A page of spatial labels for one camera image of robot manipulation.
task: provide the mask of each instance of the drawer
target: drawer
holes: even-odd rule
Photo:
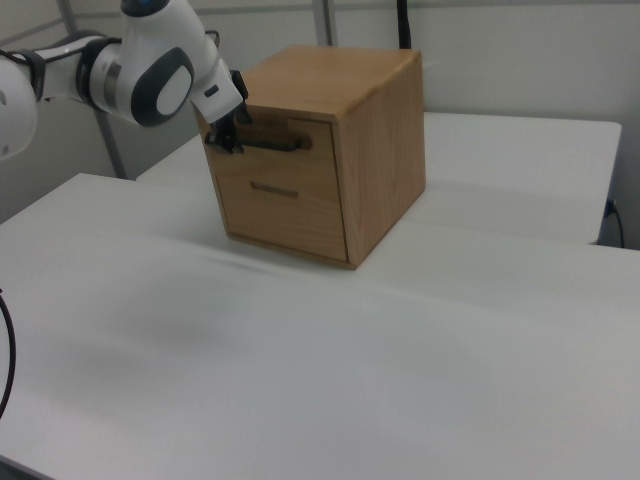
[[[238,131],[245,153],[211,162],[229,233],[346,261],[331,125],[252,115]],[[292,151],[247,146],[292,139],[300,140]]]

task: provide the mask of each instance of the wood grain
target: wood grain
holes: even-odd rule
[[[228,232],[346,260],[331,126],[287,125],[312,146],[293,152],[245,147],[244,154],[212,157]]]
[[[415,61],[409,50],[294,45],[243,77],[254,111],[338,121]]]
[[[422,62],[412,62],[334,124],[349,261],[359,265],[426,185]]]
[[[357,268],[425,188],[420,53],[296,46],[244,77],[239,136],[301,148],[205,145],[227,234]]]

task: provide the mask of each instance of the wall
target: wall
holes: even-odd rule
[[[245,70],[291,43],[316,43],[310,0],[192,0],[191,4],[205,28],[220,32],[220,53],[233,69]],[[119,2],[76,0],[71,8],[78,28],[122,36]],[[152,129],[117,118],[109,122],[132,179],[198,133],[190,108],[183,108],[167,124]]]
[[[637,2],[414,7],[410,21],[414,48],[422,50],[426,62],[438,62],[425,73],[430,111],[622,124],[611,196],[619,202],[627,246],[640,249]],[[392,7],[337,1],[336,23],[340,45],[397,46]],[[618,244],[613,219],[607,221],[603,240]]]
[[[0,48],[38,48],[66,36],[56,2],[3,0]],[[0,223],[79,172],[113,175],[93,112],[70,100],[43,102],[29,148],[0,162]]]

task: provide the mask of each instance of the metal pole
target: metal pole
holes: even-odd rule
[[[338,45],[333,0],[312,0],[318,45]]]

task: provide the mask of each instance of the white table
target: white table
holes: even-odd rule
[[[595,243],[619,139],[608,122],[427,113],[427,190],[405,218]],[[199,137],[138,181],[213,193]]]
[[[81,175],[0,226],[0,455],[74,479],[640,469],[640,255],[401,220],[356,272]]]

